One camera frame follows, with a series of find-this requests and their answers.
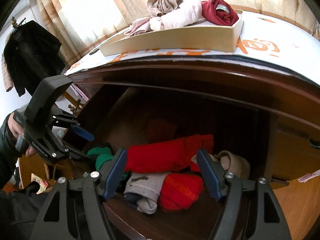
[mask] green cloth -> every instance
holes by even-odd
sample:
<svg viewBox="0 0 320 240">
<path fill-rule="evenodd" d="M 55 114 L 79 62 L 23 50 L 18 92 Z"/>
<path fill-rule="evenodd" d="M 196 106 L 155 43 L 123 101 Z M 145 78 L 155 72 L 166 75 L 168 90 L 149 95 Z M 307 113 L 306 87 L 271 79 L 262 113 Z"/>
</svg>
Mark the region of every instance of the green cloth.
<svg viewBox="0 0 320 240">
<path fill-rule="evenodd" d="M 96 164 L 95 164 L 96 171 L 100 171 L 102 165 L 105 162 L 109 162 L 109 161 L 111 161 L 113 159 L 113 155 L 112 155 L 111 149 L 108 148 L 108 147 L 104 147 L 104 148 L 95 147 L 95 148 L 92 148 L 91 150 L 88 151 L 87 155 L 99 155 L 97 157 Z M 122 182 L 127 179 L 128 175 L 129 175 L 129 173 L 127 171 L 124 171 L 122 173 L 118 189 L 122 189 L 123 188 Z"/>
<path fill-rule="evenodd" d="M 99 171 L 103 165 L 103 163 L 111 161 L 113 159 L 112 154 L 101 154 L 98 156 L 96 160 L 96 171 Z"/>
<path fill-rule="evenodd" d="M 102 155 L 102 154 L 108 154 L 108 155 L 111 155 L 112 156 L 112 152 L 111 152 L 111 149 L 108 148 L 108 147 L 95 147 L 95 148 L 92 148 L 91 150 L 88 151 L 87 155 Z"/>
</svg>

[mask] person's arm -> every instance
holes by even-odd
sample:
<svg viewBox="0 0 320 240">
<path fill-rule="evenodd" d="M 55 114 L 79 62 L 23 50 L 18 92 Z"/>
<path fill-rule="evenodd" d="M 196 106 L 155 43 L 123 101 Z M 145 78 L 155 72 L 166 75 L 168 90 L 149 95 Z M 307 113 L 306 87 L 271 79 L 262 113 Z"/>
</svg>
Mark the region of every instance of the person's arm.
<svg viewBox="0 0 320 240">
<path fill-rule="evenodd" d="M 9 114 L 0 128 L 0 189 L 10 180 L 18 157 L 21 157 L 15 148 L 18 135 L 23 136 L 23 128 L 13 119 L 13 113 Z M 35 150 L 29 147 L 26 156 L 35 153 Z"/>
<path fill-rule="evenodd" d="M 0 128 L 0 188 L 11 178 L 16 162 L 20 157 L 19 152 L 15 148 L 15 137 L 11 133 L 8 120 L 10 115 L 6 117 Z"/>
</svg>

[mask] wooden cabinet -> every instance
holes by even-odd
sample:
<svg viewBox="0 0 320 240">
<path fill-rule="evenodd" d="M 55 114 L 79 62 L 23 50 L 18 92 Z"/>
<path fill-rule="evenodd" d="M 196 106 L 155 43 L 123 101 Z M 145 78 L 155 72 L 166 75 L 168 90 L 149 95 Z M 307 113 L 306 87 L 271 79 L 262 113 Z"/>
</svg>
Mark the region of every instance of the wooden cabinet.
<svg viewBox="0 0 320 240">
<path fill-rule="evenodd" d="M 71 131 L 64 137 L 79 150 L 106 141 L 114 151 L 147 144 L 148 119 L 167 118 L 180 125 L 181 137 L 214 134 L 215 154 L 226 149 L 244 157 L 251 165 L 250 179 L 264 176 L 273 188 L 320 169 L 320 150 L 310 144 L 310 139 L 320 141 L 319 88 L 292 74 L 157 57 L 101 66 L 71 79 L 102 85 L 78 116 L 96 140 L 87 144 Z M 131 239 L 200 240 L 208 238 L 219 205 L 204 192 L 179 214 L 157 210 L 148 216 L 127 205 L 123 195 L 105 208 L 110 221 Z"/>
<path fill-rule="evenodd" d="M 291 181 L 320 169 L 320 150 L 310 139 L 320 138 L 320 131 L 284 117 L 277 120 L 272 177 Z"/>
</svg>

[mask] dark red cloth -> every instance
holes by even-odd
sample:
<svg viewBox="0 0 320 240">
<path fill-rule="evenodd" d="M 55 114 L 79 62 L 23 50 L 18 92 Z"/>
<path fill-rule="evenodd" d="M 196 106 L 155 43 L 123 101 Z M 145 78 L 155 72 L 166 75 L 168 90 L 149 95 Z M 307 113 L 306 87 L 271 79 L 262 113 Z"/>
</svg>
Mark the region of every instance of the dark red cloth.
<svg viewBox="0 0 320 240">
<path fill-rule="evenodd" d="M 164 211 L 186 210 L 203 189 L 203 181 L 197 175 L 170 173 L 163 182 L 158 205 Z"/>
<path fill-rule="evenodd" d="M 202 16 L 216 25 L 231 26 L 239 19 L 237 13 L 224 0 L 202 1 Z M 218 4 L 225 5 L 230 13 L 216 10 Z"/>
<path fill-rule="evenodd" d="M 202 140 L 207 147 L 213 146 L 211 134 L 196 134 L 167 142 L 131 146 L 128 150 L 125 171 L 137 173 L 180 171 L 191 165 L 191 158 L 203 147 Z"/>
</svg>

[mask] blue gripper pad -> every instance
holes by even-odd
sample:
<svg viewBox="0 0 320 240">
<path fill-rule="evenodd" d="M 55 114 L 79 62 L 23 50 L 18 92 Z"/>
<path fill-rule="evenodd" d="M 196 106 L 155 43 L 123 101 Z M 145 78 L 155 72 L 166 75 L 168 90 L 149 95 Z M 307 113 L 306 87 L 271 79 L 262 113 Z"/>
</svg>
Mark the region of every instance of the blue gripper pad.
<svg viewBox="0 0 320 240">
<path fill-rule="evenodd" d="M 108 199 L 115 194 L 127 160 L 127 151 L 125 149 L 119 149 L 113 159 L 110 162 L 105 162 L 100 169 L 102 174 L 101 179 L 105 179 L 106 181 L 105 191 L 103 193 L 105 201 L 108 201 Z"/>
<path fill-rule="evenodd" d="M 92 133 L 89 133 L 86 129 L 82 128 L 80 125 L 71 125 L 71 129 L 74 133 L 81 136 L 82 138 L 92 142 L 94 140 L 94 135 Z"/>
<path fill-rule="evenodd" d="M 222 194 L 220 191 L 220 182 L 217 175 L 213 171 L 213 167 L 212 167 L 212 165 L 214 164 L 220 165 L 220 163 L 215 163 L 210 158 L 206 150 L 200 149 L 197 152 L 197 164 L 201 171 L 202 178 L 204 179 L 204 182 L 208 188 L 210 197 L 213 197 L 216 199 L 217 202 L 220 202 L 222 200 Z"/>
</svg>

